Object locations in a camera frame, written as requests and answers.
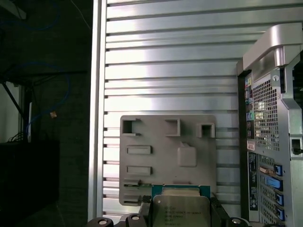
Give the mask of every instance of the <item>rectangular slot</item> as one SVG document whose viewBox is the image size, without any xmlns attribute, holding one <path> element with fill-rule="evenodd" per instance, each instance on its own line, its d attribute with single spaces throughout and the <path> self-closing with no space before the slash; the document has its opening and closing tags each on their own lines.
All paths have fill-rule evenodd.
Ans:
<svg viewBox="0 0 303 227">
<path fill-rule="evenodd" d="M 131 155 L 150 155 L 152 149 L 150 146 L 127 146 L 127 153 Z"/>
<path fill-rule="evenodd" d="M 127 173 L 133 175 L 151 175 L 152 169 L 150 166 L 128 166 Z"/>
<path fill-rule="evenodd" d="M 167 119 L 165 122 L 165 136 L 181 136 L 180 119 Z"/>
<path fill-rule="evenodd" d="M 293 153 L 295 155 L 302 154 L 300 140 L 292 140 Z"/>
<path fill-rule="evenodd" d="M 134 120 L 122 120 L 122 135 L 123 136 L 140 136 L 139 133 L 134 131 L 134 124 L 138 122 L 139 119 Z"/>
<path fill-rule="evenodd" d="M 124 179 L 123 185 L 125 187 L 138 187 L 140 180 Z"/>
<path fill-rule="evenodd" d="M 124 203 L 129 205 L 139 204 L 139 196 L 137 195 L 125 195 L 123 197 Z"/>
<path fill-rule="evenodd" d="M 198 138 L 215 138 L 215 126 L 213 123 L 198 124 L 196 128 Z"/>
</svg>

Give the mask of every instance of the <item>screw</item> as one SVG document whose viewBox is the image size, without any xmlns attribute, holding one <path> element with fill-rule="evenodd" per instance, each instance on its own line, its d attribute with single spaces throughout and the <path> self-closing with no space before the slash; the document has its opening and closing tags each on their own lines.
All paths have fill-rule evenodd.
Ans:
<svg viewBox="0 0 303 227">
<path fill-rule="evenodd" d="M 234 218 L 234 219 L 232 220 L 232 222 L 233 222 L 234 224 L 241 224 L 241 221 L 240 221 L 239 219 L 236 219 L 236 218 Z"/>
<path fill-rule="evenodd" d="M 101 220 L 101 221 L 99 221 L 99 225 L 105 225 L 106 223 L 107 223 L 106 220 Z"/>
<path fill-rule="evenodd" d="M 273 76 L 273 80 L 274 80 L 274 81 L 278 81 L 279 79 L 280 79 L 280 77 L 279 77 L 278 75 L 274 75 L 274 76 Z"/>
</svg>

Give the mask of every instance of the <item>ventilation grille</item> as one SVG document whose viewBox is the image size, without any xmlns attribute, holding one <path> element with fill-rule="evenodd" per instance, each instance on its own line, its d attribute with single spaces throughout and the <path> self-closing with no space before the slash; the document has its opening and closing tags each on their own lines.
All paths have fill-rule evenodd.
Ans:
<svg viewBox="0 0 303 227">
<path fill-rule="evenodd" d="M 263 215 L 261 215 L 261 223 L 263 223 L 263 224 L 265 224 L 265 225 L 270 224 L 270 223 L 263 217 Z"/>
<path fill-rule="evenodd" d="M 268 166 L 274 166 L 275 161 L 274 161 L 274 159 L 272 159 L 270 157 L 259 155 L 259 163 L 265 164 Z"/>
<path fill-rule="evenodd" d="M 269 212 L 265 207 L 261 206 L 261 213 L 270 221 L 270 223 L 275 223 L 275 217 Z"/>
<path fill-rule="evenodd" d="M 261 193 L 269 197 L 271 200 L 276 199 L 275 193 L 271 189 L 267 188 L 266 186 L 261 185 Z"/>
<path fill-rule="evenodd" d="M 255 141 L 260 148 L 279 151 L 276 89 L 270 80 L 253 88 Z"/>
<path fill-rule="evenodd" d="M 265 206 L 267 209 L 269 209 L 271 212 L 275 213 L 276 212 L 276 207 L 275 205 L 268 199 L 266 199 L 265 196 L 261 196 L 261 203 L 263 206 Z"/>
</svg>

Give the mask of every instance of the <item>blue drive release tab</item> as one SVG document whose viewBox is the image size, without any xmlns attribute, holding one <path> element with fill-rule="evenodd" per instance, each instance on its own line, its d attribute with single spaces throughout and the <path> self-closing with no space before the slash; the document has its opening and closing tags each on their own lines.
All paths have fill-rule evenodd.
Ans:
<svg viewBox="0 0 303 227">
<path fill-rule="evenodd" d="M 284 206 L 284 195 L 280 195 L 280 194 L 276 193 L 276 202 L 280 206 Z"/>
<path fill-rule="evenodd" d="M 265 177 L 265 184 L 266 185 L 269 185 L 269 186 L 272 186 L 274 188 L 277 188 L 278 190 L 280 191 L 283 191 L 283 184 L 282 184 L 282 181 L 279 180 L 279 179 L 276 179 L 274 177 L 271 177 L 271 176 L 266 176 Z"/>
<path fill-rule="evenodd" d="M 274 165 L 274 168 L 275 168 L 276 174 L 278 176 L 282 176 L 283 175 L 282 166 L 281 165 Z"/>
<path fill-rule="evenodd" d="M 276 214 L 278 215 L 279 219 L 281 221 L 285 221 L 285 214 L 284 214 L 284 210 L 280 209 L 280 208 L 276 208 Z"/>
</svg>

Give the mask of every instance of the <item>black box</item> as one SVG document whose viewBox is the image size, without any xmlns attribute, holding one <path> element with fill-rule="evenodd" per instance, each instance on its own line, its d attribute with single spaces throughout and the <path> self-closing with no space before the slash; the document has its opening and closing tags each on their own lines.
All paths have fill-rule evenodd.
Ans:
<svg viewBox="0 0 303 227">
<path fill-rule="evenodd" d="M 0 226 L 58 200 L 59 157 L 57 141 L 0 144 Z"/>
</svg>

